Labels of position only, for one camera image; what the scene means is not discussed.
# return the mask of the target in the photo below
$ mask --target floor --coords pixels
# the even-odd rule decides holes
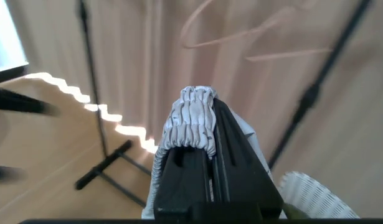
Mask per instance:
[[[24,178],[0,184],[0,224],[28,218],[140,218],[141,207],[97,178],[83,190],[75,181],[101,159],[94,114],[71,95],[42,80],[18,79],[4,88],[58,106],[59,117],[0,111],[0,165],[21,168]],[[105,122],[110,151],[132,139],[127,155],[151,169],[153,154],[138,138]],[[107,170],[120,184],[146,200],[150,176],[123,159]]]

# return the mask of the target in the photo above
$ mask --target curtain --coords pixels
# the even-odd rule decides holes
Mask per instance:
[[[192,45],[252,29],[299,2],[214,1],[196,17],[184,41]],[[106,105],[102,108],[117,114],[114,120],[124,127],[145,128],[146,138],[158,144],[180,90],[213,86],[219,98],[254,127],[269,158],[328,53],[257,62],[245,58],[331,48],[358,2],[316,1],[259,38],[251,34],[186,49],[179,39],[182,26],[203,1],[89,0],[93,56]],[[68,90],[78,91],[78,100],[87,103],[90,80],[77,2],[7,0],[7,4],[30,72],[65,80],[74,86]],[[306,172],[358,215],[383,217],[379,193],[383,192],[383,0],[375,2],[358,29],[274,175]]]

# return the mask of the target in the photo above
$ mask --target white wicker basket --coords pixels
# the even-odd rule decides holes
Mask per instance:
[[[325,186],[303,173],[285,174],[279,192],[284,203],[296,207],[310,218],[359,218]]]

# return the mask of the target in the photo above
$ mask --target stand base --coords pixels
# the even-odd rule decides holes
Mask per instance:
[[[94,178],[97,176],[100,176],[103,180],[107,181],[109,184],[114,186],[116,189],[120,190],[122,193],[124,193],[126,196],[128,196],[130,199],[132,199],[134,202],[142,206],[143,208],[146,206],[146,202],[141,200],[139,197],[131,193],[130,191],[123,188],[120,184],[115,182],[110,176],[104,174],[104,170],[117,158],[121,157],[124,158],[126,161],[128,161],[130,164],[136,166],[141,171],[143,171],[145,174],[148,174],[151,176],[151,172],[143,167],[142,165],[136,163],[134,160],[130,159],[128,156],[126,156],[124,153],[132,147],[132,142],[130,140],[127,140],[123,145],[121,145],[118,149],[115,149],[109,156],[104,158],[97,166],[90,169],[89,172],[87,172],[83,177],[81,177],[76,183],[75,183],[75,189],[76,190],[82,190],[86,185],[88,185]]]

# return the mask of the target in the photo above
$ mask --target ruffled gray fabric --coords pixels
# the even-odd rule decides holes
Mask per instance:
[[[216,116],[212,109],[215,96],[216,91],[211,87],[188,86],[173,103],[155,153],[147,205],[141,213],[143,219],[154,218],[153,205],[163,172],[162,161],[170,148],[196,147],[205,150],[209,157],[216,153],[213,133]]]

